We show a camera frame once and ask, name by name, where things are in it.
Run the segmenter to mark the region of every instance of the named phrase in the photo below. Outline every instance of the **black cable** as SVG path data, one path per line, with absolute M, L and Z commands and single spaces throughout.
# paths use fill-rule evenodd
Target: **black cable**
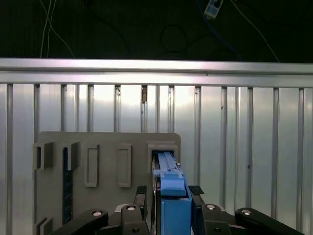
M 274 38 L 268 40 L 268 43 L 276 42 L 277 40 L 288 36 L 291 32 L 295 31 L 296 29 L 299 29 L 299 28 L 303 27 L 303 26 L 306 25 L 308 22 L 310 22 L 312 19 L 313 19 L 313 16 L 310 17 L 310 18 L 308 18 L 307 20 L 303 21 L 301 24 L 298 24 L 297 26 L 295 26 L 295 27 L 293 27 L 293 28 L 287 30 L 286 32 L 284 32 L 284 33 L 278 35 L 277 37 L 274 37 Z M 261 43 L 261 44 L 255 46 L 255 47 L 250 48 L 250 49 L 240 51 L 240 52 L 238 52 L 238 54 L 242 54 L 242 53 L 250 52 L 250 51 L 253 51 L 253 50 L 256 50 L 256 49 L 260 49 L 260 48 L 262 48 L 262 47 L 267 46 L 268 43 Z
M 85 4 L 85 7 L 88 9 L 88 11 L 93 15 L 93 17 L 95 17 L 98 21 L 100 21 L 101 23 L 103 23 L 104 25 L 110 27 L 111 29 L 113 29 L 119 36 L 120 38 L 122 39 L 126 49 L 127 49 L 127 52 L 129 53 L 129 55 L 131 56 L 132 55 L 132 52 L 124 38 L 124 36 L 122 35 L 122 33 L 112 24 L 110 24 L 109 22 L 105 21 L 104 19 L 100 18 L 98 15 L 96 15 L 91 9 L 90 9 L 90 6 L 92 5 L 93 3 L 93 0 L 84 0 L 84 4 Z
M 177 28 L 181 34 L 183 35 L 183 38 L 184 38 L 184 48 L 182 48 L 181 50 L 171 50 L 171 49 L 168 49 L 165 44 L 164 44 L 164 40 L 163 40 L 163 37 L 164 37 L 164 34 L 165 32 L 170 29 L 170 28 Z M 186 34 L 186 31 L 179 25 L 177 24 L 168 24 L 166 25 L 165 27 L 163 27 L 163 29 L 161 30 L 161 33 L 160 33 L 160 36 L 159 36 L 159 42 L 162 46 L 162 48 L 166 51 L 166 52 L 169 52 L 169 53 L 177 53 L 177 52 L 183 52 L 184 49 L 187 47 L 187 43 L 188 43 L 188 39 L 187 39 L 187 34 Z
M 283 26 L 283 27 L 294 27 L 297 26 L 302 20 L 303 18 L 306 16 L 311 4 L 312 4 L 312 0 L 308 1 L 307 6 L 305 7 L 304 11 L 302 12 L 302 14 L 300 15 L 297 23 L 295 24 L 290 24 L 290 23 L 280 23 L 280 22 L 275 22 L 275 21 L 269 21 L 267 19 L 265 19 L 253 6 L 251 6 L 250 4 L 243 2 L 241 0 L 237 0 L 238 3 L 245 5 L 247 7 L 249 7 L 265 24 L 267 25 L 277 25 L 277 26 Z

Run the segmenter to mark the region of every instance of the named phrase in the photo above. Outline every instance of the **corrugated metal panel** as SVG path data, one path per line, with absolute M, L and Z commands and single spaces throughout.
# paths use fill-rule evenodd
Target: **corrugated metal panel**
M 53 88 L 44 88 L 42 91 L 42 103 L 47 105 L 42 108 L 48 112 L 49 107 L 57 113 L 60 103 L 55 106 L 48 105 L 44 101 L 59 95 L 60 85 Z M 33 141 L 34 131 L 36 130 L 34 123 L 35 115 L 35 89 L 34 85 L 13 85 L 13 198 L 12 198 L 12 231 L 13 234 L 28 233 L 32 230 L 33 223 Z M 43 115 L 48 120 L 43 120 L 43 124 L 47 123 L 47 128 L 51 129 L 49 116 Z
M 79 130 L 176 132 L 188 182 L 206 202 L 254 207 L 313 235 L 311 73 L 254 64 L 238 76 L 233 64 L 200 64 L 197 73 L 0 73 L 0 234 L 32 232 L 38 133 Z
M 6 84 L 0 84 L 0 233 L 6 234 L 7 227 L 7 159 L 11 158 L 7 152 L 7 134 L 8 127 L 7 119 L 8 119 L 8 86 Z

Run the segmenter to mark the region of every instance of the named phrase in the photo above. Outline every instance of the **vertical metal rib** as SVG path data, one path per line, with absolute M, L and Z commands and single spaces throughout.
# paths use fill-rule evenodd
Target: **vertical metal rib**
M 235 212 L 236 144 L 237 144 L 236 92 L 237 88 L 227 87 L 225 209 L 230 214 L 234 214 Z
M 93 131 L 93 86 L 88 86 L 87 131 Z
M 170 126 L 170 95 L 168 86 L 158 87 L 157 99 L 157 132 L 168 133 Z
M 141 132 L 146 133 L 148 124 L 148 87 L 141 87 Z
M 7 85 L 6 118 L 6 234 L 12 235 L 13 209 L 13 86 Z
M 61 100 L 60 100 L 60 130 L 64 131 L 66 128 L 66 98 L 67 98 L 67 87 L 61 87 Z
M 226 201 L 226 131 L 227 131 L 227 88 L 222 88 L 222 125 L 221 125 L 221 202 L 225 207 Z
M 271 214 L 274 219 L 277 218 L 277 169 L 278 169 L 278 101 L 279 90 L 274 89 L 273 102 L 273 144 L 272 144 L 272 190 L 271 190 Z
M 297 179 L 297 222 L 296 229 L 300 231 L 302 218 L 302 173 L 303 173 L 303 128 L 304 128 L 304 90 L 299 90 L 299 123 L 298 123 L 298 179 Z
M 168 93 L 168 133 L 174 133 L 174 120 L 175 120 L 175 101 L 174 101 L 174 87 L 169 87 L 168 88 L 169 93 Z
M 147 132 L 157 132 L 157 86 L 148 86 L 146 102 Z
M 114 132 L 121 131 L 121 87 L 115 87 L 114 96 Z
M 88 126 L 88 85 L 79 85 L 78 89 L 78 130 L 87 131 Z
M 246 207 L 251 207 L 252 190 L 253 89 L 248 89 L 248 158 Z
M 39 90 L 40 85 L 34 85 L 34 143 L 39 135 Z
M 33 136 L 34 136 L 34 143 L 38 142 L 39 136 L 39 92 L 40 92 L 40 85 L 34 85 L 34 120 L 33 120 Z M 35 205 L 37 201 L 37 194 L 36 194 L 36 174 L 33 172 L 33 205 Z M 33 223 L 37 221 L 37 213 L 36 210 L 33 210 Z
M 246 206 L 248 162 L 248 89 L 238 87 L 236 92 L 236 181 L 235 209 Z
M 201 88 L 195 91 L 195 171 L 194 184 L 200 185 Z
M 304 89 L 301 232 L 313 235 L 313 89 Z

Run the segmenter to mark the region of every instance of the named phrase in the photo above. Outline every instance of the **gray panel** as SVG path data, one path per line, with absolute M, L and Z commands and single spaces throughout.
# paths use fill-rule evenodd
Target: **gray panel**
M 227 88 L 227 128 L 226 128 L 226 191 L 225 209 L 235 212 L 236 183 L 236 88 Z
M 93 131 L 114 131 L 114 85 L 93 86 Z
M 312 161 L 312 106 L 313 90 L 304 89 L 304 128 L 303 128 L 303 166 L 302 166 L 302 230 L 304 234 L 310 233 L 313 220 L 313 161 Z
M 246 207 L 248 176 L 248 89 L 238 88 L 235 209 Z
M 79 85 L 78 130 L 87 131 L 88 125 L 88 86 Z
M 296 227 L 299 89 L 279 89 L 277 219 Z
M 200 186 L 204 201 L 217 205 L 222 198 L 221 120 L 222 88 L 201 87 Z
M 41 85 L 39 91 L 39 131 L 61 129 L 61 85 Z
M 147 132 L 157 132 L 157 86 L 148 86 Z
M 55 111 L 53 106 L 48 105 L 48 107 Z M 15 164 L 13 164 L 13 235 L 29 235 L 32 233 L 33 125 L 34 85 L 14 85 L 13 162 Z
M 194 181 L 195 155 L 195 87 L 175 89 L 174 132 L 181 138 L 181 167 L 189 185 Z
M 6 234 L 7 85 L 0 84 L 0 234 Z
M 168 132 L 168 86 L 159 86 L 159 118 L 158 118 L 158 132 L 167 133 Z
M 134 200 L 137 186 L 146 185 L 151 193 L 151 173 L 147 171 L 147 147 L 167 146 L 178 153 L 179 161 L 180 137 L 177 134 L 163 133 L 103 133 L 103 132 L 42 132 L 39 143 L 52 141 L 54 143 L 54 167 L 35 171 L 37 219 L 53 218 L 53 228 L 61 225 L 62 213 L 62 150 L 69 142 L 79 142 L 87 153 L 86 147 L 100 148 L 98 158 L 97 187 L 88 188 L 84 184 L 84 160 L 80 155 L 79 167 L 73 172 L 73 217 L 90 208 L 105 208 L 111 214 L 116 205 Z M 121 188 L 118 182 L 118 149 L 122 144 L 132 146 L 131 187 Z
M 141 86 L 121 86 L 121 132 L 141 131 Z
M 253 89 L 251 206 L 271 215 L 273 88 Z
M 78 85 L 67 85 L 64 110 L 65 130 L 78 131 Z

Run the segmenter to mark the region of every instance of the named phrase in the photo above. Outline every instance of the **blue part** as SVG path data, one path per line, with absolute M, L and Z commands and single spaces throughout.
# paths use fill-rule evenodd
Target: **blue part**
M 158 161 L 160 164 L 161 196 L 185 197 L 184 176 L 172 154 L 159 152 Z
M 187 197 L 161 199 L 161 235 L 190 235 L 191 194 L 185 187 Z
M 213 14 L 213 15 L 216 15 L 217 14 L 217 9 L 212 7 L 210 13 Z

